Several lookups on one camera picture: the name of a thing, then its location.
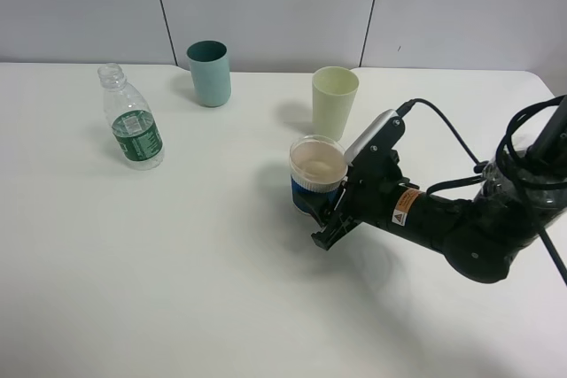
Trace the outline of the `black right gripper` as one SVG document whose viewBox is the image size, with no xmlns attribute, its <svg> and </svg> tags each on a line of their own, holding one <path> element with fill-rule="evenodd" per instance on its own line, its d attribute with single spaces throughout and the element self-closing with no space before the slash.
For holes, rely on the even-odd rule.
<svg viewBox="0 0 567 378">
<path fill-rule="evenodd" d="M 305 194 L 307 212 L 320 225 L 312 234 L 315 245 L 328 251 L 360 225 L 388 231 L 392 226 L 394 197 L 408 179 L 400 170 L 394 145 L 405 133 L 403 118 L 392 118 L 349 166 L 347 181 L 337 203 L 335 194 Z"/>
</svg>

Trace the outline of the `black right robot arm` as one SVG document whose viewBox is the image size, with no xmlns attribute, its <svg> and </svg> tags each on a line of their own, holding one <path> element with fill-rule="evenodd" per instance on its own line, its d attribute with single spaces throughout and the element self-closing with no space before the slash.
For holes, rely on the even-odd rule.
<svg viewBox="0 0 567 378">
<path fill-rule="evenodd" d="M 394 146 L 413 103 L 379 115 L 346 153 L 346 177 L 329 194 L 299 186 L 294 204 L 312 216 L 314 243 L 330 249 L 368 224 L 442 254 L 480 283 L 505 279 L 517 253 L 540 239 L 560 273 L 565 264 L 547 227 L 566 210 L 566 99 L 516 113 L 489 161 L 471 177 L 420 190 L 399 168 Z"/>
</svg>

